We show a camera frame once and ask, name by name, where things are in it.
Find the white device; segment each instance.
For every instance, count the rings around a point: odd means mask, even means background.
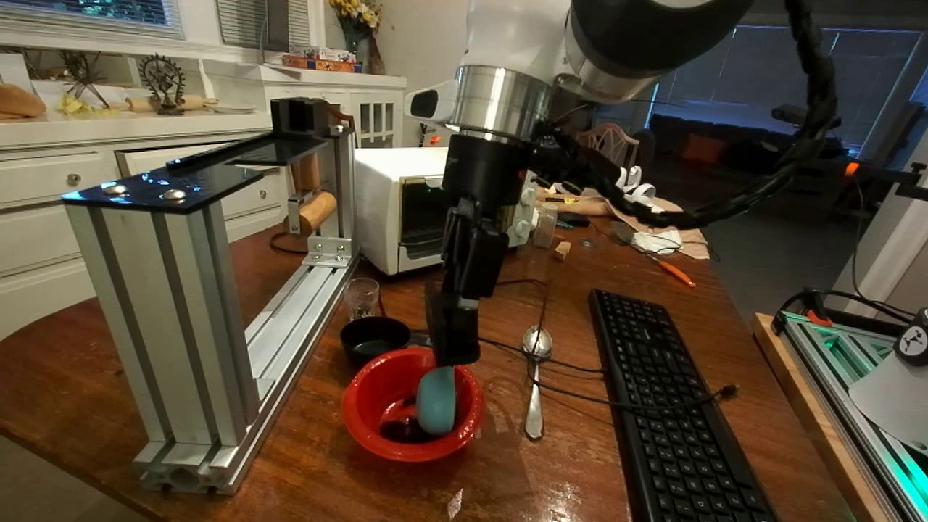
[[[353,241],[385,274],[441,263],[447,194],[441,192],[447,148],[353,150]],[[531,206],[509,215],[509,247],[527,241]]]
[[[853,403],[888,434],[928,455],[928,308],[895,339],[875,371],[849,386]]]

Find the black keyboard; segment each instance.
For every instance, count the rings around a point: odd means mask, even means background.
[[[715,393],[654,302],[591,290],[636,519],[778,519]]]

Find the yellow flower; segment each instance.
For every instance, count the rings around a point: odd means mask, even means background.
[[[377,7],[372,7],[364,0],[327,0],[327,6],[333,6],[338,18],[353,18],[372,31],[380,26]]]

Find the shelf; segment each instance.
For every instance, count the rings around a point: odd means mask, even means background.
[[[254,65],[250,77],[261,83],[317,83],[317,86],[392,86],[405,90],[402,76],[362,76],[362,73],[325,73],[325,68],[285,68],[285,65]]]
[[[45,122],[0,122],[0,150],[28,150],[51,145],[186,138],[214,134],[259,134],[261,113],[188,113],[188,116],[82,116]]]

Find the black cup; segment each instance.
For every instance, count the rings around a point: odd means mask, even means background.
[[[341,326],[341,347],[353,368],[408,344],[408,326],[389,316],[362,316]]]

